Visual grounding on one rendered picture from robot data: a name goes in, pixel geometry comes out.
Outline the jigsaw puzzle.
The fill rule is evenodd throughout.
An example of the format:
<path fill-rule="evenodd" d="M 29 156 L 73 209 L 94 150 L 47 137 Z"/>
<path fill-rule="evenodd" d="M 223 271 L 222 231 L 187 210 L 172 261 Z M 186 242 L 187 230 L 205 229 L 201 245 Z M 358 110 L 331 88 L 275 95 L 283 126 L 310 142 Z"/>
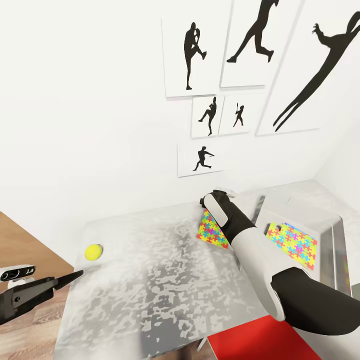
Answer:
<path fill-rule="evenodd" d="M 208 209 L 205 210 L 196 238 L 222 249 L 228 249 L 229 242 Z"/>
<path fill-rule="evenodd" d="M 318 241 L 315 238 L 293 228 L 287 222 L 276 229 L 275 222 L 270 224 L 267 237 L 286 254 L 299 262 L 303 267 L 314 271 Z"/>

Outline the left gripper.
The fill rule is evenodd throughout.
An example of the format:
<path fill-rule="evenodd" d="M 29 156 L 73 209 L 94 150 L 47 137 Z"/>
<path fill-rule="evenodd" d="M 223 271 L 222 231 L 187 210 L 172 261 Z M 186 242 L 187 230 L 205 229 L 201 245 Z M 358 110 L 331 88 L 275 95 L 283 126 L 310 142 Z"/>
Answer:
<path fill-rule="evenodd" d="M 48 277 L 9 288 L 0 294 L 0 326 L 31 311 L 54 297 L 57 291 L 84 274 L 84 270 L 55 278 Z"/>

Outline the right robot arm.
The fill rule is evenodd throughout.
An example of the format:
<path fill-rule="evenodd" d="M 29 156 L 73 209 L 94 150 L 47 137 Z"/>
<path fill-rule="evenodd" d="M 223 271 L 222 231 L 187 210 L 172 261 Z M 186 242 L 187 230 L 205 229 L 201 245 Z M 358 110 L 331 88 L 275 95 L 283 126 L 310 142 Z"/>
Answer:
<path fill-rule="evenodd" d="M 236 196 L 217 186 L 199 203 L 220 227 L 266 311 L 289 323 L 321 360 L 360 360 L 360 301 L 314 280 L 230 201 Z"/>

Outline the tennis ball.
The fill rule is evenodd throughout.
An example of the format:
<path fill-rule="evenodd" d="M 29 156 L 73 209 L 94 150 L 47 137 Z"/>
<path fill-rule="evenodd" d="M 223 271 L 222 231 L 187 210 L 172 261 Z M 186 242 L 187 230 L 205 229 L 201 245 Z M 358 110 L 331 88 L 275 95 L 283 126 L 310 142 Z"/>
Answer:
<path fill-rule="evenodd" d="M 88 248 L 85 250 L 85 258 L 89 261 L 95 261 L 100 257 L 102 253 L 102 248 L 98 244 L 92 244 L 88 246 Z"/>

